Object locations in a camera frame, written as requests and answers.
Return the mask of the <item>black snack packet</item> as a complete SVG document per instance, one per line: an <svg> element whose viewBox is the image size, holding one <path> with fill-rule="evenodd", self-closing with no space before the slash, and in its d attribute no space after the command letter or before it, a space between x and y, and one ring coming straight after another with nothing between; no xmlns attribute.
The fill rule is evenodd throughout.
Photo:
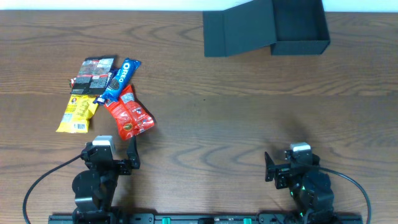
<svg viewBox="0 0 398 224"><path fill-rule="evenodd" d="M72 95L101 95L115 76L116 55L102 55L84 59L78 74L70 80Z"/></svg>

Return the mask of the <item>red snack packet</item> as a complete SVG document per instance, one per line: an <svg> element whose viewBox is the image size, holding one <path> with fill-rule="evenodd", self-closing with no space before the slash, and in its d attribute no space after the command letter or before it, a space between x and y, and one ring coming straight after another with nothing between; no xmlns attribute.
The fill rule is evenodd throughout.
<svg viewBox="0 0 398 224"><path fill-rule="evenodd" d="M115 119L119 136L123 141L155 125L153 117L136 101L131 85L125 87L118 101L107 100L104 107Z"/></svg>

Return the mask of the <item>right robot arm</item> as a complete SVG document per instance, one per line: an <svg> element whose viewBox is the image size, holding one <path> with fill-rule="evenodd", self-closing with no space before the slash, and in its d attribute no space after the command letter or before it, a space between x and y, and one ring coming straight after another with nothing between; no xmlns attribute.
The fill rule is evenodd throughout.
<svg viewBox="0 0 398 224"><path fill-rule="evenodd" d="M277 189L289 189L298 207L295 223L333 223L334 193L328 174L319 171L320 158L311 150L285 151L286 164L276 165L265 152L266 182L275 182Z"/></svg>

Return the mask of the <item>blue Oreo cookie pack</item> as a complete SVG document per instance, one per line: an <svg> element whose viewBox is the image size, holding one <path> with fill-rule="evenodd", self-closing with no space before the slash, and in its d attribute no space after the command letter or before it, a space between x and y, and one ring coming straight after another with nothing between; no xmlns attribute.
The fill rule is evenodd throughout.
<svg viewBox="0 0 398 224"><path fill-rule="evenodd" d="M134 72L140 67L140 65L140 61L126 58L103 97L106 100L117 101L121 92L127 86Z"/></svg>

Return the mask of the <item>dark green hinged gift box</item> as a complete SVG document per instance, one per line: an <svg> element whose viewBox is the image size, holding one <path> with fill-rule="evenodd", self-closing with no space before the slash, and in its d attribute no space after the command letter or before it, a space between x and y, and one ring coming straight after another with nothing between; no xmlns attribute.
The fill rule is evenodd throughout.
<svg viewBox="0 0 398 224"><path fill-rule="evenodd" d="M205 11L203 38L206 57L267 46L272 55L321 55L331 42L321 0L255 0Z"/></svg>

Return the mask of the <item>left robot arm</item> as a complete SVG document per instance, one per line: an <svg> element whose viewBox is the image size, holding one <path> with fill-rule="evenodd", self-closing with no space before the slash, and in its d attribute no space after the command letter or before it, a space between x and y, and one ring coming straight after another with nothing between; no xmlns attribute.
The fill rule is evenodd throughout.
<svg viewBox="0 0 398 224"><path fill-rule="evenodd" d="M88 169L80 172L72 182L76 204L72 214L73 223L129 222L126 214L112 206L112 201L119 176L131 175L133 169L140 168L136 137L129 142L126 159L113 159L114 152L112 136L97 136L92 142L86 143L81 159Z"/></svg>

